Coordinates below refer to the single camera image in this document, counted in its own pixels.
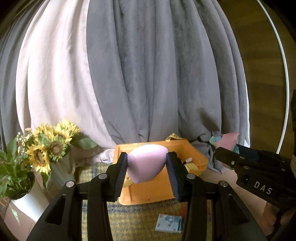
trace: silver bolt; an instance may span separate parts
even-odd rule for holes
[[[66,183],[66,186],[71,188],[72,186],[74,186],[74,182],[73,181],[69,181]]]
[[[106,173],[101,173],[99,175],[99,179],[106,179],[107,178],[107,174]]]
[[[188,174],[187,174],[187,178],[188,178],[188,179],[194,179],[194,178],[195,178],[195,175],[192,174],[192,173],[188,173]]]
[[[221,182],[220,182],[220,185],[221,185],[222,187],[227,187],[227,186],[228,186],[228,182],[227,182],[227,181],[221,181]]]

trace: orange tray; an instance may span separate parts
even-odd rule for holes
[[[200,174],[207,168],[207,158],[198,150],[196,150],[187,140],[184,139],[117,145],[115,147],[113,164],[117,162],[121,152],[126,152],[127,154],[129,154],[133,149],[147,143],[165,146],[169,152],[176,152],[177,156],[182,161],[185,161],[187,158],[192,157],[192,163],[194,163],[199,169],[199,173],[192,172],[196,175]],[[152,180],[138,184],[133,183],[129,187],[122,188],[119,202],[122,205],[135,205],[150,202],[159,202],[173,198],[174,196],[170,186],[168,173],[166,167],[164,167],[163,170]]]

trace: white wire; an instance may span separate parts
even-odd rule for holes
[[[279,141],[279,146],[277,148],[277,154],[280,152],[281,150],[281,146],[283,144],[283,140],[285,137],[285,133],[286,133],[286,128],[287,128],[287,122],[288,122],[288,114],[289,114],[289,100],[290,100],[290,87],[289,87],[289,75],[288,75],[288,67],[287,67],[287,61],[286,61],[286,57],[285,57],[285,52],[284,52],[284,48],[283,45],[281,43],[279,34],[276,30],[276,27],[274,26],[273,21],[271,20],[268,12],[266,11],[265,7],[262,5],[262,3],[257,0],[257,2],[260,4],[261,8],[263,9],[263,11],[265,12],[266,16],[268,17],[270,24],[272,25],[272,28],[274,29],[274,33],[276,34],[276,38],[278,40],[279,43],[279,47],[281,49],[281,54],[283,57],[283,62],[284,62],[284,69],[285,69],[285,75],[286,75],[286,113],[285,113],[285,120],[284,120],[284,126],[283,126],[283,131],[281,133],[281,139]]]

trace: wooden panel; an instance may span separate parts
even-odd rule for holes
[[[285,116],[286,81],[281,51],[272,26],[256,0],[219,1],[242,56],[250,103],[251,147],[275,152]],[[295,88],[296,44],[279,17],[266,6],[285,49],[290,92]],[[291,117],[281,154],[291,157],[294,137]]]

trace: vase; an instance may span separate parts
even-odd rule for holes
[[[34,222],[37,222],[49,202],[35,179],[31,190],[22,198],[12,200],[13,204]]]
[[[58,162],[51,162],[50,171],[50,180],[54,182],[58,189],[61,189],[68,181],[75,181],[75,162],[71,158],[70,153]]]

